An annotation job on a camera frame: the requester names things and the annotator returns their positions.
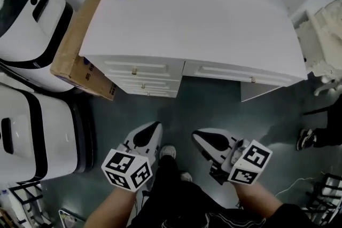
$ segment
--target gray floor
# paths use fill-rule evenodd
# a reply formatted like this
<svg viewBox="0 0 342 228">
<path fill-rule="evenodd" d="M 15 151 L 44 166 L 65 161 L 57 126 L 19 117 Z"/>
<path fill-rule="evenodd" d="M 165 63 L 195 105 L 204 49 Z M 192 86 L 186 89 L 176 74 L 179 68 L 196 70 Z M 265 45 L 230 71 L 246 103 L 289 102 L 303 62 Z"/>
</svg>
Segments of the gray floor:
<svg viewBox="0 0 342 228">
<path fill-rule="evenodd" d="M 273 157 L 259 181 L 273 193 L 288 188 L 278 197 L 284 202 L 304 205 L 305 191 L 312 189 L 322 172 L 342 174 L 341 147 L 311 148 L 297 152 L 295 143 L 301 127 L 324 127 L 326 114 L 302 116 L 304 111 L 330 105 L 337 94 L 314 97 L 308 81 L 281 88 L 250 101 L 240 102 L 239 82 L 184 77 L 176 99 L 127 95 L 118 89 L 113 102 L 93 97 L 97 134 L 94 169 L 43 183 L 44 199 L 51 217 L 58 221 L 60 207 L 83 217 L 111 192 L 112 186 L 100 165 L 111 148 L 116 148 L 128 132 L 149 121 L 163 125 L 163 144 L 177 148 L 179 168 L 192 174 L 196 184 L 219 204 L 232 208 L 238 199 L 229 183 L 219 185 L 209 176 L 210 164 L 191 142 L 199 128 L 229 130 L 236 138 L 256 139 L 273 150 Z"/>
</svg>

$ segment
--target desk drawer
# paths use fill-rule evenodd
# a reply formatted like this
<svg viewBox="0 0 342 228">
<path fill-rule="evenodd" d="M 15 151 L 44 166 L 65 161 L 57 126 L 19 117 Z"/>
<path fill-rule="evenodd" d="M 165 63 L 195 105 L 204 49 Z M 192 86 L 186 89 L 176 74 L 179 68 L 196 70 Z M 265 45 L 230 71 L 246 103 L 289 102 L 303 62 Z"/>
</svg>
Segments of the desk drawer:
<svg viewBox="0 0 342 228">
<path fill-rule="evenodd" d="M 165 90 L 165 91 L 178 91 L 181 81 L 154 79 L 154 78 L 139 78 L 139 77 L 111 77 L 106 75 L 120 88 L 133 88 L 133 89 L 147 89 L 147 90 Z"/>
<path fill-rule="evenodd" d="M 165 91 L 165 90 L 142 90 L 142 89 L 132 89 L 132 88 L 123 88 L 128 94 L 136 94 L 136 95 L 145 95 L 145 96 L 156 96 L 156 97 L 169 97 L 176 98 L 177 91 Z"/>
<path fill-rule="evenodd" d="M 288 86 L 292 83 L 290 77 L 281 74 L 265 72 L 259 69 L 239 67 L 235 65 L 216 64 L 208 62 L 186 61 L 183 75 L 218 78 L 240 82 L 253 82 L 277 86 Z"/>
<path fill-rule="evenodd" d="M 134 76 L 180 80 L 184 66 L 184 61 L 167 58 L 123 56 L 88 56 L 87 58 L 105 75 L 111 77 Z"/>
</svg>

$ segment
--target black pants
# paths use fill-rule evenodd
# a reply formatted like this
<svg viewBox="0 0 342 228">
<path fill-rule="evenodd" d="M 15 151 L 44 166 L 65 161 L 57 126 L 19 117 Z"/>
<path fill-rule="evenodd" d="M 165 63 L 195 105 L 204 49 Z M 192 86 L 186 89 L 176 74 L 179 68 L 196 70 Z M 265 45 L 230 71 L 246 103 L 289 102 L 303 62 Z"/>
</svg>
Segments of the black pants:
<svg viewBox="0 0 342 228">
<path fill-rule="evenodd" d="M 176 161 L 168 155 L 160 159 L 150 197 L 132 220 L 132 226 L 157 227 L 166 219 L 177 219 L 179 216 L 188 216 L 193 226 L 196 217 L 192 214 L 198 216 L 206 212 L 224 211 L 199 186 L 182 182 Z"/>
<path fill-rule="evenodd" d="M 328 145 L 341 145 L 341 110 L 342 110 L 342 95 L 328 109 L 328 125 L 327 128 L 317 128 L 314 134 L 317 141 L 314 147 L 323 147 Z"/>
</svg>

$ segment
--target white sneaker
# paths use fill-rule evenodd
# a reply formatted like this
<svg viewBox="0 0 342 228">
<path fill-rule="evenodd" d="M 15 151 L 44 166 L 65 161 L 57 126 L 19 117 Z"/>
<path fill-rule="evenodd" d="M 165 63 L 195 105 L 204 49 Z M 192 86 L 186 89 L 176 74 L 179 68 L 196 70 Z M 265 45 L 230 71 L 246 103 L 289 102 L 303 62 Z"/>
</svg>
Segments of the white sneaker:
<svg viewBox="0 0 342 228">
<path fill-rule="evenodd" d="M 188 173 L 188 172 L 181 173 L 181 181 L 192 183 L 192 177 L 191 177 L 190 173 Z"/>
<path fill-rule="evenodd" d="M 169 155 L 172 158 L 176 158 L 176 148 L 172 145 L 165 145 L 161 148 L 160 153 L 159 153 L 159 159 L 162 157 Z"/>
</svg>

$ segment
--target white cable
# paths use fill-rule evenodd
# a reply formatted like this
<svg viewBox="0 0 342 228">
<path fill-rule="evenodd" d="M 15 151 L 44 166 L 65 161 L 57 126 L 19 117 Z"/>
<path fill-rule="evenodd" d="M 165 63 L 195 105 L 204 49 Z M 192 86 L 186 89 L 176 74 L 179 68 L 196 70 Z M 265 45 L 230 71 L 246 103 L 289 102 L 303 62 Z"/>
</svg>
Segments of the white cable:
<svg viewBox="0 0 342 228">
<path fill-rule="evenodd" d="M 278 196 L 279 194 L 281 193 L 284 193 L 286 192 L 287 190 L 290 190 L 290 188 L 296 184 L 297 181 L 299 180 L 308 180 L 308 179 L 315 179 L 315 178 L 299 178 L 299 179 L 296 179 L 288 188 L 284 189 L 284 190 L 281 190 L 280 192 L 276 193 L 275 196 Z"/>
</svg>

